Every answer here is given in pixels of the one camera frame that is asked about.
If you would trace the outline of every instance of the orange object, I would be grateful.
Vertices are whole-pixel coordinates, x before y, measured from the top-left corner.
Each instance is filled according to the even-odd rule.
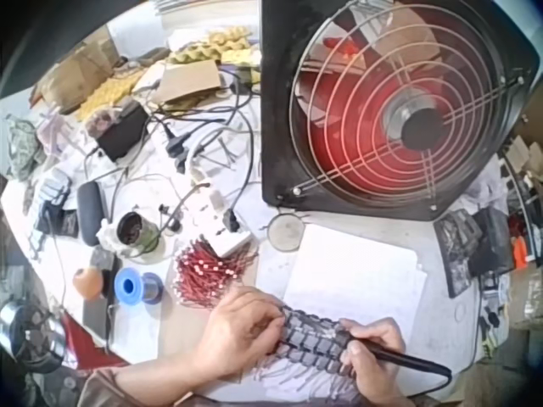
[[[528,255],[528,249],[526,248],[526,242],[524,237],[517,237],[512,249],[513,256],[515,258],[515,268],[523,269],[528,264],[526,263],[526,256]]]
[[[100,296],[104,287],[104,276],[96,267],[79,269],[74,275],[73,284],[84,299],[95,299]]]

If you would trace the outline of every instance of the metal wire grille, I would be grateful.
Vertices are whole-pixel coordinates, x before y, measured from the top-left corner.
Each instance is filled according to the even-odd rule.
[[[313,36],[294,78],[290,133],[311,179],[293,194],[323,186],[358,203],[423,200],[435,210],[440,192],[467,176],[497,137],[514,83],[490,46],[446,7],[347,3]],[[419,123],[420,149],[402,139],[406,116],[417,112],[443,128],[428,140],[432,132]]]

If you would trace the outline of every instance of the white cable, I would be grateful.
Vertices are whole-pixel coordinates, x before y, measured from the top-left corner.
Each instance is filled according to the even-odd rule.
[[[220,125],[219,127],[216,127],[212,131],[209,131],[199,137],[196,138],[196,141],[193,143],[193,145],[190,146],[187,154],[187,161],[185,162],[185,174],[189,176],[193,176],[193,160],[196,155],[196,151],[199,149],[199,147],[209,138],[214,136],[216,133],[220,131],[231,131],[233,133],[238,134],[248,134],[248,131],[240,131],[238,129],[235,129],[233,127],[230,127],[229,125]]]

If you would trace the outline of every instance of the sleeve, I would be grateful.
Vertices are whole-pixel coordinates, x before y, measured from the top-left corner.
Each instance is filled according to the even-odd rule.
[[[115,384],[115,370],[95,371],[88,378],[78,407],[144,407]]]

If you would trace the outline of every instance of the fan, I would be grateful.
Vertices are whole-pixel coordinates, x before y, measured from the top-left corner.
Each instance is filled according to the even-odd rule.
[[[440,216],[502,145],[539,67],[493,2],[262,0],[269,203]]]

